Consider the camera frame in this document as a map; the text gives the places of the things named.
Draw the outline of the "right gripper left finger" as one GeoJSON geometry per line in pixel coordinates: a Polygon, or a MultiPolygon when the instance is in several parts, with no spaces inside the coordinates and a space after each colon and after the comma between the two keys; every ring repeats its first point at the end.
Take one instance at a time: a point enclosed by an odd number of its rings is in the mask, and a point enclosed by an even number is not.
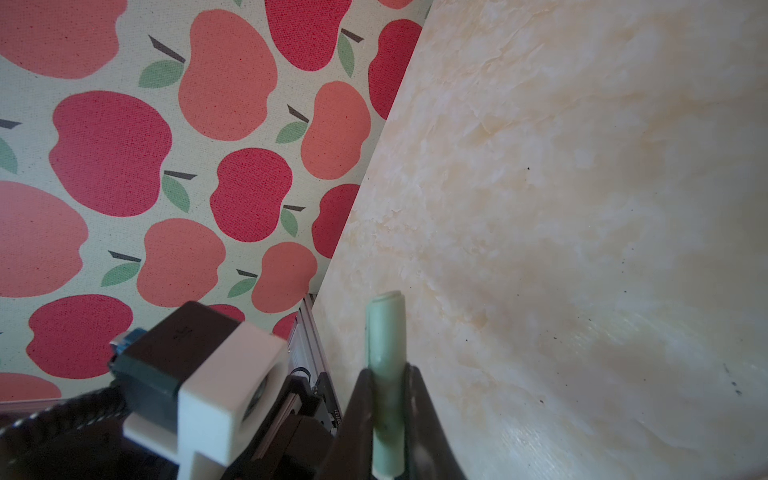
{"type": "Polygon", "coordinates": [[[337,436],[315,479],[368,480],[372,476],[374,382],[360,371],[337,436]]]}

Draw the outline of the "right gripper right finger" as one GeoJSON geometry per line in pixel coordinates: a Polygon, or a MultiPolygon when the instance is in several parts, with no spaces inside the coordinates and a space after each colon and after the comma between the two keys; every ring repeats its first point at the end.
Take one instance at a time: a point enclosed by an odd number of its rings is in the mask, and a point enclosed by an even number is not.
{"type": "Polygon", "coordinates": [[[404,460],[406,479],[466,479],[442,428],[420,370],[404,372],[404,460]]]}

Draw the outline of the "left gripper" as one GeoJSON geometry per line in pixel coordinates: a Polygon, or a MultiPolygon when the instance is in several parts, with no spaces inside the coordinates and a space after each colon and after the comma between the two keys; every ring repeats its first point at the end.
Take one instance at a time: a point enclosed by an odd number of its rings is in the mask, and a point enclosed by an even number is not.
{"type": "Polygon", "coordinates": [[[330,376],[311,384],[288,376],[273,407],[225,479],[312,479],[325,460],[341,413],[330,376]]]}

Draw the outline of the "yellow green pen cap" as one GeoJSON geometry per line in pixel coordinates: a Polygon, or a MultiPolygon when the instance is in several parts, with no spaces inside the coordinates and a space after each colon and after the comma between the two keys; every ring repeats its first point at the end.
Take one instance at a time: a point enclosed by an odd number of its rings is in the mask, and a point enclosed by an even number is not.
{"type": "Polygon", "coordinates": [[[373,472],[405,470],[403,376],[407,359],[405,297],[391,291],[366,308],[366,364],[373,376],[373,472]]]}

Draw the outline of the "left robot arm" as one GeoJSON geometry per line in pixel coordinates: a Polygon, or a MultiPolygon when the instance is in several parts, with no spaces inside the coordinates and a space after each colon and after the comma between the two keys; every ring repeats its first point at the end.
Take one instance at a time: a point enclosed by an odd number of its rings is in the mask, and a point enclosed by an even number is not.
{"type": "MultiPolygon", "coordinates": [[[[263,426],[223,476],[311,479],[339,424],[326,397],[291,375],[263,426]]],[[[117,385],[56,402],[1,410],[4,479],[174,479],[178,466],[126,438],[129,409],[117,385]]]]}

